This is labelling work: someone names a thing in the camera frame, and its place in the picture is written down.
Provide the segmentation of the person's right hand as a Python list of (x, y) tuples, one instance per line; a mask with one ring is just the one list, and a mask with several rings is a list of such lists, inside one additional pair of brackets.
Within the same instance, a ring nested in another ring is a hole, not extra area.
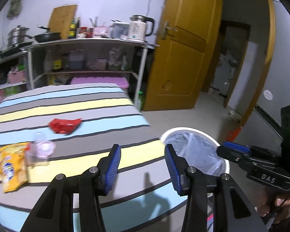
[(290, 217), (290, 193), (279, 194), (274, 200), (269, 200), (273, 196), (273, 193), (274, 191), (272, 189), (264, 188), (255, 209), (261, 217), (264, 217), (270, 212), (270, 206), (268, 204), (274, 204), (280, 211), (276, 215), (273, 224), (278, 224)]

